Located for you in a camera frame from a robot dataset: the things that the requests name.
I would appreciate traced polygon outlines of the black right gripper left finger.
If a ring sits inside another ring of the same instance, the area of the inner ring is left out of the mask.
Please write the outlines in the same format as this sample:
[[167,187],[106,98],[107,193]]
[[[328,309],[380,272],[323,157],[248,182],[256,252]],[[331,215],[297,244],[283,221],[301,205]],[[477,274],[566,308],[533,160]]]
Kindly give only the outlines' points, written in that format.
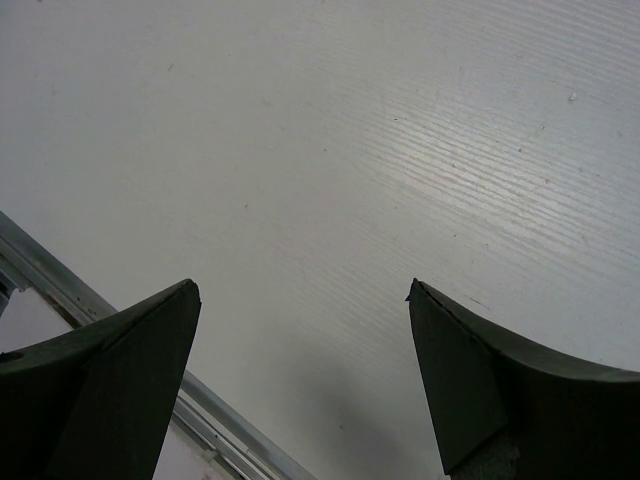
[[4,479],[150,479],[201,310],[183,280],[1,355]]

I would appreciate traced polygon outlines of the aluminium table edge rail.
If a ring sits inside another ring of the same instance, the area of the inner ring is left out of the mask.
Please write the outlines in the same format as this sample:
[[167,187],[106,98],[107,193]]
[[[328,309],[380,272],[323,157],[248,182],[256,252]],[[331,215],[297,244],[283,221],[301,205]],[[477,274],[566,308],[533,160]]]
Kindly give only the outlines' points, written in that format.
[[[12,292],[31,290],[69,325],[84,326],[116,309],[55,256],[1,215],[1,282]],[[177,395],[160,455],[161,479],[312,479],[277,444],[191,372]]]

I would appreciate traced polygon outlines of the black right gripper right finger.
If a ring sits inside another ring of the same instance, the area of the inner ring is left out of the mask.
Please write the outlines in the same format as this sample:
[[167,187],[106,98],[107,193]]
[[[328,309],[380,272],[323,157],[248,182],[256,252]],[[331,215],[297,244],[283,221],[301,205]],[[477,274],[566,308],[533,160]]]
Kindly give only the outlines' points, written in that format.
[[490,322],[414,280],[411,330],[453,479],[635,479],[639,375]]

